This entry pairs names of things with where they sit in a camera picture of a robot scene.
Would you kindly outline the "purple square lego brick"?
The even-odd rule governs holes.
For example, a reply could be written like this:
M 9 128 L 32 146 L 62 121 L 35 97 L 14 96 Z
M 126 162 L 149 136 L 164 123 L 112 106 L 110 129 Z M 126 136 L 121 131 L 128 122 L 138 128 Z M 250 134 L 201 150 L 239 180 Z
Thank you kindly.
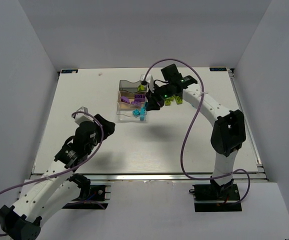
M 143 103 L 146 101 L 146 96 L 144 94 L 135 94 L 134 101 Z

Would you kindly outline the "small cyan square lego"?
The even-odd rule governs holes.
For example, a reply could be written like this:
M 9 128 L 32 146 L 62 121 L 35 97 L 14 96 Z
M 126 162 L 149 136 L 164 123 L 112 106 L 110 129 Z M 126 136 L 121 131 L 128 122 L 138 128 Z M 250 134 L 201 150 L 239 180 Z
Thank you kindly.
M 141 115 L 146 115 L 146 114 L 147 114 L 146 106 L 145 106 L 145 105 L 144 105 L 143 107 L 141 107 L 141 109 L 140 109 L 140 114 L 141 114 Z

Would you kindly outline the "purple round lego piece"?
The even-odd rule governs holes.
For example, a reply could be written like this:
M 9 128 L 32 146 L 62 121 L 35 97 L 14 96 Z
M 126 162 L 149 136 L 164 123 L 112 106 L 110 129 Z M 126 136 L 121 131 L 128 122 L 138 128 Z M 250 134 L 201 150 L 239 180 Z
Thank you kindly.
M 143 106 L 143 103 L 140 101 L 131 101 L 130 102 L 130 107 L 132 109 L 140 109 Z

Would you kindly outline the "small cyan lego brick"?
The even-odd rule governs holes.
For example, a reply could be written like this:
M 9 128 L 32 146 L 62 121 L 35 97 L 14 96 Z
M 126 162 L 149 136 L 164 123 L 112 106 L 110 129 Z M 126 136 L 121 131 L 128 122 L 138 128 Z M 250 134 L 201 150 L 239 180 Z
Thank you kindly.
M 134 117 L 138 117 L 140 114 L 141 114 L 141 112 L 138 109 L 135 109 L 135 110 L 132 111 L 132 115 Z

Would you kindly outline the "purple and green lego stack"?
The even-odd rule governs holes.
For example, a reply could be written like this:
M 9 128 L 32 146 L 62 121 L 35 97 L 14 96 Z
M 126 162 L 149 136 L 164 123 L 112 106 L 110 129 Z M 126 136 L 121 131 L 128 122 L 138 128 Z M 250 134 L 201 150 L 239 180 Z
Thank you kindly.
M 144 85 L 139 85 L 139 86 L 137 87 L 137 90 L 138 90 L 138 91 L 144 91 L 144 90 L 145 90 L 145 86 L 144 86 Z

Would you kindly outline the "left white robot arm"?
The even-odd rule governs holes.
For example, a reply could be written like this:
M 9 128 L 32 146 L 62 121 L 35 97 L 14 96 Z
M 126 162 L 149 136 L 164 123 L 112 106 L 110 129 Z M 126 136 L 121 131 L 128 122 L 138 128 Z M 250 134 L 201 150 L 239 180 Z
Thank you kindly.
M 79 111 L 73 116 L 78 124 L 55 155 L 50 167 L 31 189 L 10 207 L 0 209 L 0 226 L 13 240 L 35 240 L 42 226 L 71 201 L 88 201 L 91 181 L 76 173 L 91 156 L 94 147 L 111 136 L 115 123 L 100 114 L 91 116 Z

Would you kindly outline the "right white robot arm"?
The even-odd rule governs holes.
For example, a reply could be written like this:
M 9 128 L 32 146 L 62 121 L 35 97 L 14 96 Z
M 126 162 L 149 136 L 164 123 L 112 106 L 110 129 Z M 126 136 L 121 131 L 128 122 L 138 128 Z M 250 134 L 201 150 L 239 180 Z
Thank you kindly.
M 212 126 L 210 138 L 215 151 L 214 170 L 210 182 L 219 188 L 233 184 L 233 168 L 236 156 L 246 140 L 245 117 L 241 110 L 230 110 L 218 103 L 206 91 L 199 74 L 195 77 L 182 76 L 175 64 L 161 70 L 162 85 L 147 72 L 141 79 L 146 92 L 146 110 L 159 111 L 170 97 L 180 97 L 196 108 L 196 114 L 202 114 Z

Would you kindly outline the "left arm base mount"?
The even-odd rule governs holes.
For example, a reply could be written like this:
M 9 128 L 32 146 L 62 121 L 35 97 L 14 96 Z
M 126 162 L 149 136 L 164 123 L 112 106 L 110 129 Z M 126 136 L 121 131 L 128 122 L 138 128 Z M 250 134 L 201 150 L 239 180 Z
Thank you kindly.
M 68 179 L 77 184 L 79 196 L 63 209 L 71 210 L 105 210 L 111 197 L 111 186 L 107 184 L 92 184 L 91 180 L 81 174 L 74 174 Z

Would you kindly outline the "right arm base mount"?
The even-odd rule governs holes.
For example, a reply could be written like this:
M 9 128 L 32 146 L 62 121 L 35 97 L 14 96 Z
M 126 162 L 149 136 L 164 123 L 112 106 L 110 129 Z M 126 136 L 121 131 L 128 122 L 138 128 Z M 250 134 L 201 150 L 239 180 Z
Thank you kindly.
M 195 184 L 188 191 L 193 196 L 196 213 L 241 212 L 242 204 L 237 184 L 218 191 L 215 184 Z

